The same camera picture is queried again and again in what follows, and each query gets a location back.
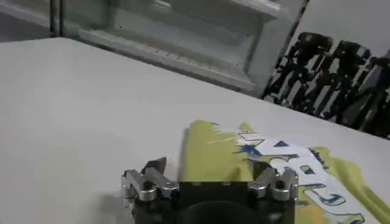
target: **table surface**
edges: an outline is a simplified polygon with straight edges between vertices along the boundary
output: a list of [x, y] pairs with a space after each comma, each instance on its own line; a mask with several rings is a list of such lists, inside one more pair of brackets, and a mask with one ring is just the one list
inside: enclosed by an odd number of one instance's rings
[[0, 223], [127, 223], [120, 175], [168, 157], [196, 119], [359, 164], [390, 202], [390, 142], [64, 38], [0, 44]]

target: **white wall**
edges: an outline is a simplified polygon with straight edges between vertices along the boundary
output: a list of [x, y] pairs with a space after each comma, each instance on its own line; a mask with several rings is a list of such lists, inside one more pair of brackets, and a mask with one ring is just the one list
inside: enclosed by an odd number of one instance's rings
[[311, 0], [292, 43], [301, 32], [333, 37], [335, 44], [349, 40], [382, 56], [390, 47], [390, 1]]

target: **shelf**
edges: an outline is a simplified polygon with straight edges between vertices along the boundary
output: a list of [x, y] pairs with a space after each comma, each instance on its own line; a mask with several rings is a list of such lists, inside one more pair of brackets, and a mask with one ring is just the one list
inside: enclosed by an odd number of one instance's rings
[[236, 4], [251, 8], [252, 10], [278, 18], [282, 11], [279, 3], [268, 0], [230, 0]]
[[[0, 13], [36, 24], [45, 28], [50, 27], [50, 5], [41, 1], [19, 0], [17, 3], [12, 1], [0, 0]], [[80, 26], [72, 21], [65, 21], [67, 31], [78, 30]]]
[[255, 88], [255, 85], [240, 67], [188, 49], [172, 47], [168, 43], [141, 37], [135, 33], [118, 30], [80, 29], [79, 36], [85, 41], [179, 68], [226, 85], [248, 91]]
[[39, 5], [33, 3], [26, 1], [26, 5], [21, 5], [0, 0], [0, 13], [43, 27], [49, 27], [49, 4]]

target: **blue star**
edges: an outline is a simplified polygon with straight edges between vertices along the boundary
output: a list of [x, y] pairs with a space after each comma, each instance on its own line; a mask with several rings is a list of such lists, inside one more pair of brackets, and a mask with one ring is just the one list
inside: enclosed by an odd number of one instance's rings
[[233, 153], [247, 153], [248, 155], [261, 156], [261, 153], [256, 149], [255, 145], [243, 145], [238, 152]]

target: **screw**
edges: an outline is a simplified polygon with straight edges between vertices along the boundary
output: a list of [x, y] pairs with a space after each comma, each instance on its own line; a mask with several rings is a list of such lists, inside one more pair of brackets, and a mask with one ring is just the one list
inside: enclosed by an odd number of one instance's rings
[[167, 188], [173, 188], [173, 187], [176, 187], [176, 184], [173, 183], [173, 182], [169, 182], [169, 183], [166, 183], [166, 184], [165, 184], [165, 187], [167, 187]]

